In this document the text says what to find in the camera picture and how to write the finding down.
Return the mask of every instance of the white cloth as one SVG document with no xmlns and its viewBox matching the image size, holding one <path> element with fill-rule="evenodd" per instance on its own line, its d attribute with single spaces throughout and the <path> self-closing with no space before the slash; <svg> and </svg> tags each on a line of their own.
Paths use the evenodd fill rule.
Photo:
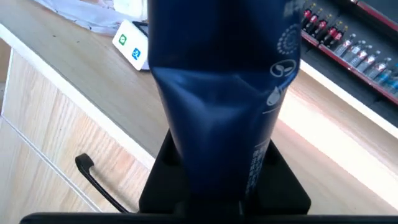
<svg viewBox="0 0 398 224">
<path fill-rule="evenodd" d="M 123 14 L 113 9 L 114 0 L 99 0 L 91 4 L 80 0 L 34 0 L 79 26 L 93 32 L 114 36 L 123 20 L 143 21 L 146 15 Z M 137 4 L 141 12 L 143 5 Z"/>
</svg>

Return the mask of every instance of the white logo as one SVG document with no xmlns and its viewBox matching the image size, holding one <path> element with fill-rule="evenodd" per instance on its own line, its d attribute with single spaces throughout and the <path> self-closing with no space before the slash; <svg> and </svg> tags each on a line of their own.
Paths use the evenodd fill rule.
<svg viewBox="0 0 398 224">
<path fill-rule="evenodd" d="M 273 64 L 270 68 L 271 75 L 279 77 L 287 77 L 291 75 L 296 69 L 297 63 L 293 59 L 281 60 Z"/>
<path fill-rule="evenodd" d="M 282 55 L 288 55 L 299 47 L 299 25 L 293 24 L 285 30 L 282 37 L 279 38 L 277 50 Z"/>
<path fill-rule="evenodd" d="M 276 103 L 278 103 L 279 99 L 280 99 L 280 92 L 278 87 L 275 86 L 274 91 L 272 91 L 271 95 L 268 96 L 267 105 L 274 106 Z"/>
</svg>

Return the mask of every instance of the black stand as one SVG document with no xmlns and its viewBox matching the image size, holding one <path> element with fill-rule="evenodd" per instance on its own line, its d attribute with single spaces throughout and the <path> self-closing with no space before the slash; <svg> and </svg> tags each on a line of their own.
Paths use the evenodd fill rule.
<svg viewBox="0 0 398 224">
<path fill-rule="evenodd" d="M 175 213 L 181 203 L 190 201 L 189 195 L 184 170 L 169 131 L 139 200 L 140 212 Z M 208 208 L 213 203 L 209 202 L 204 207 Z M 252 199 L 244 205 L 245 216 L 307 214 L 310 205 L 309 196 L 271 141 L 257 188 Z M 229 205 L 223 203 L 216 209 L 220 211 L 221 207 L 228 207 L 229 210 L 237 211 L 238 206 L 239 202 Z"/>
</svg>

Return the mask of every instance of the drawer handle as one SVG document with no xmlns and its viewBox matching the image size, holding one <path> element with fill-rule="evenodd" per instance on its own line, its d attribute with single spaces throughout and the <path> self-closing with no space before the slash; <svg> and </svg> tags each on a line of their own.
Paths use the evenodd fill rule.
<svg viewBox="0 0 398 224">
<path fill-rule="evenodd" d="M 92 186 L 94 186 L 95 189 L 101 193 L 106 200 L 108 200 L 117 210 L 119 210 L 119 212 L 129 213 L 129 211 L 125 209 L 119 202 L 117 202 L 109 193 L 107 193 L 107 191 L 90 174 L 90 167 L 94 166 L 94 162 L 87 154 L 83 153 L 80 156 L 76 156 L 75 162 L 80 173 L 86 177 L 88 182 L 91 183 Z"/>
</svg>

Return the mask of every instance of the wooden cabinet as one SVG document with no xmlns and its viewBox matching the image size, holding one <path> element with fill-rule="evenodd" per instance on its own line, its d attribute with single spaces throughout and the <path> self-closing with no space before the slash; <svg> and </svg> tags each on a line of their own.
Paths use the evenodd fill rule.
<svg viewBox="0 0 398 224">
<path fill-rule="evenodd" d="M 34 212 L 95 212 L 68 183 L 0 119 L 1 223 Z"/>
<path fill-rule="evenodd" d="M 149 170 L 16 52 L 11 68 L 5 119 L 101 211 L 117 212 L 76 168 L 82 153 L 94 161 L 96 180 L 128 210 L 138 211 Z"/>
</svg>

